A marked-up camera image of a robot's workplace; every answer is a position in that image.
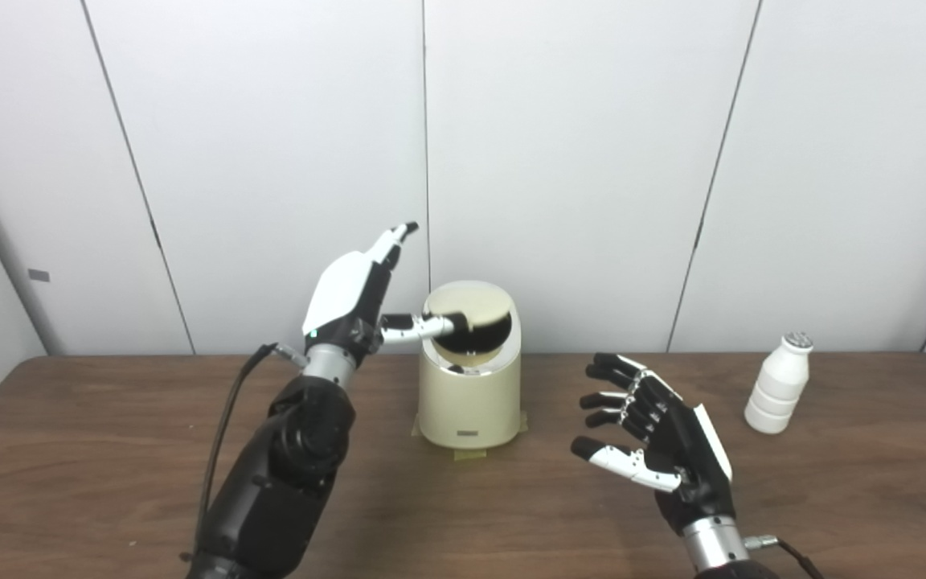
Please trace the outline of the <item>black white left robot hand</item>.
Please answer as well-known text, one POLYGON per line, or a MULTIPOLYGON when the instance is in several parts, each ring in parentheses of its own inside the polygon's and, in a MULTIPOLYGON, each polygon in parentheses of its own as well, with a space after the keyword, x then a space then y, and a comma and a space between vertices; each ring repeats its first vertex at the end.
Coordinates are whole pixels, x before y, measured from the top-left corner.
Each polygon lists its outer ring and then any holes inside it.
POLYGON ((458 311, 383 312, 402 244, 418 228, 415 221, 389 228, 366 252, 346 253, 323 271, 302 325, 306 367, 319 368, 324 358, 348 359, 360 366, 387 343, 416 343, 470 332, 469 320, 458 311))

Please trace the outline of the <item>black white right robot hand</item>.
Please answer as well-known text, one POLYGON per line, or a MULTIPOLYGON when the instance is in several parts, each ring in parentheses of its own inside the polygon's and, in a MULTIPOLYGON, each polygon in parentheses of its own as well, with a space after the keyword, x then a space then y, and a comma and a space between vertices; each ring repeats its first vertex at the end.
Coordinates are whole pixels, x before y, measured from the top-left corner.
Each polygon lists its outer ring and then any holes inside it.
POLYGON ((676 534, 701 519, 735 519, 730 458, 702 404, 691 406, 659 374, 617 353, 596 353, 585 373, 616 388, 580 398, 591 412, 585 425, 618 425, 641 447, 578 436, 576 457, 653 490, 676 534))

